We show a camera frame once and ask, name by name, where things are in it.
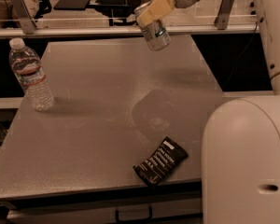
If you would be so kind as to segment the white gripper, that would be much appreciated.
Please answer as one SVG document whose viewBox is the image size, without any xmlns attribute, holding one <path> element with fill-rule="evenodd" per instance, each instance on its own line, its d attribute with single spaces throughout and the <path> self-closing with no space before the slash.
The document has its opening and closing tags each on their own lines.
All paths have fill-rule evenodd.
<svg viewBox="0 0 280 224">
<path fill-rule="evenodd" d="M 170 14 L 174 8 L 191 7 L 200 0 L 153 0 L 152 3 L 139 15 L 137 22 L 140 27 L 147 27 Z"/>
</svg>

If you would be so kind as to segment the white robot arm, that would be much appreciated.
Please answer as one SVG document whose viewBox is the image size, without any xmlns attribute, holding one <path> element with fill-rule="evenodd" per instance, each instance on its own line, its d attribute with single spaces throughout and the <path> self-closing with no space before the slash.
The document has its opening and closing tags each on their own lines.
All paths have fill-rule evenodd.
<svg viewBox="0 0 280 224">
<path fill-rule="evenodd" d="M 192 224 L 280 224 L 280 0 L 253 2 L 273 90 L 244 92 L 208 119 Z"/>
</svg>

